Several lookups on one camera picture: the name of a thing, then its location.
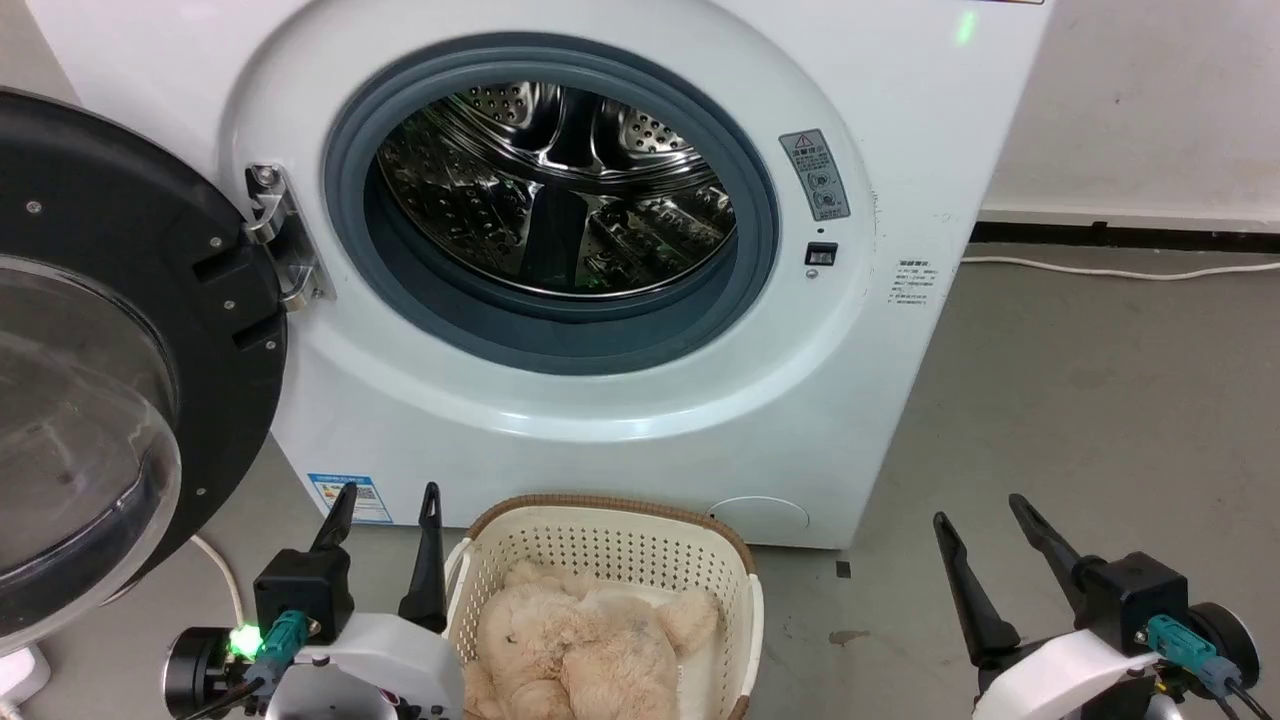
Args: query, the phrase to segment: white wall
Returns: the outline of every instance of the white wall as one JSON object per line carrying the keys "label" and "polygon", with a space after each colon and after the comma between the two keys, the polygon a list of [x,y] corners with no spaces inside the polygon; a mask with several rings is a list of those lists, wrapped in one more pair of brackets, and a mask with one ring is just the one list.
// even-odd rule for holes
{"label": "white wall", "polygon": [[1280,1],[1057,3],[983,218],[1280,232]]}

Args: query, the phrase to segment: concrete floor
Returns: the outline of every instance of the concrete floor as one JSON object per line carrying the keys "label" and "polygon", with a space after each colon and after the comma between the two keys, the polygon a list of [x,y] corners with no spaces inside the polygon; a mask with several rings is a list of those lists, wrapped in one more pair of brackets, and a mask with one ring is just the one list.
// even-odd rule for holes
{"label": "concrete floor", "polygon": [[[974,252],[1152,272],[1261,260]],[[1275,666],[1275,307],[1277,274],[1143,283],[964,268],[854,547],[756,551],[767,621],[751,717],[968,715],[975,676],[929,527],[937,510],[951,515],[995,603],[1024,635],[1068,629],[1065,601],[1009,514],[1010,492],[1030,497],[1083,552],[1140,548],[1180,570],[1193,600],[1217,601],[1251,624]],[[317,523],[273,443],[204,534],[250,597],[271,555],[305,546]],[[394,610],[416,542],[406,529],[355,530],[358,607]],[[836,577],[837,560],[852,565],[852,578]],[[23,710],[32,720],[160,720],[169,641],[188,625],[230,621],[221,577],[188,544],[131,594],[45,642],[54,680]],[[1280,710],[1280,679],[1265,673],[1257,694]],[[1188,716],[1220,715],[1199,703]]]}

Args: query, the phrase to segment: stainless steel drum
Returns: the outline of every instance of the stainless steel drum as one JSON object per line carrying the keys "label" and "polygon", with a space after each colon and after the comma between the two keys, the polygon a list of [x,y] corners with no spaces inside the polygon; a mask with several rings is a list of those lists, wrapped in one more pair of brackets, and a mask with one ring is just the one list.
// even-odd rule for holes
{"label": "stainless steel drum", "polygon": [[676,128],[570,87],[472,87],[378,152],[417,229],[470,270],[558,297],[627,297],[687,275],[735,231],[716,173]]}

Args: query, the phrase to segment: sticker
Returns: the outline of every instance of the sticker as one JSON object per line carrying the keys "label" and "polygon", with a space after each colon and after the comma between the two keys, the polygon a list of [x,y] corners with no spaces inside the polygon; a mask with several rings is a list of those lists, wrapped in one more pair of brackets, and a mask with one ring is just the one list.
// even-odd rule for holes
{"label": "sticker", "polygon": [[888,290],[890,305],[928,305],[938,272],[928,260],[899,260],[893,287]]}
{"label": "sticker", "polygon": [[783,135],[778,142],[791,158],[791,167],[795,168],[804,187],[813,219],[820,223],[847,218],[849,197],[845,196],[845,184],[840,182],[840,170],[836,169],[836,160],[827,150],[827,138],[822,136],[822,131],[806,129]]}
{"label": "sticker", "polygon": [[383,505],[383,498],[378,495],[378,488],[374,487],[374,479],[369,475],[321,475],[319,473],[307,473],[307,477],[311,478],[311,484],[320,493],[324,506],[330,510],[334,501],[338,500],[338,493],[342,492],[342,486],[356,483],[356,512],[352,515],[352,520],[356,523],[378,523],[380,525],[392,524],[392,515],[387,511],[387,506]]}

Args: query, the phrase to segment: door glass window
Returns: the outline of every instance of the door glass window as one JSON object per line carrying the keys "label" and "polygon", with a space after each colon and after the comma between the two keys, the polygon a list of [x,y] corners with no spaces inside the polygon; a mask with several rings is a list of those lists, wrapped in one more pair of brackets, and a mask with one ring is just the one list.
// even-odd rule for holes
{"label": "door glass window", "polygon": [[123,304],[0,256],[0,656],[96,607],[169,527],[164,354]]}

